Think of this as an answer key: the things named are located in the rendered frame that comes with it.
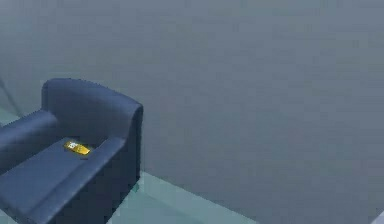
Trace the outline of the yellow remote control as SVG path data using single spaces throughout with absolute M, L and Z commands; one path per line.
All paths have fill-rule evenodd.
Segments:
M 90 149 L 86 146 L 75 142 L 75 141 L 67 141 L 64 143 L 64 147 L 72 152 L 75 152 L 80 155 L 87 155 L 90 153 Z

